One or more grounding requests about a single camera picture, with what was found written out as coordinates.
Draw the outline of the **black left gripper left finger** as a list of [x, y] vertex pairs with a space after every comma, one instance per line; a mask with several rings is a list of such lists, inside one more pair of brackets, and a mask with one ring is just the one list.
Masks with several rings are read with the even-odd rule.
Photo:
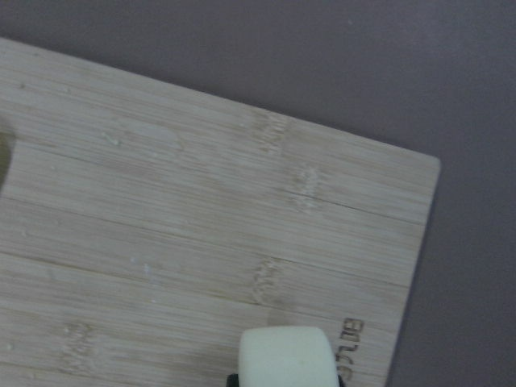
[[239, 375], [237, 373], [227, 376], [226, 387], [239, 387]]

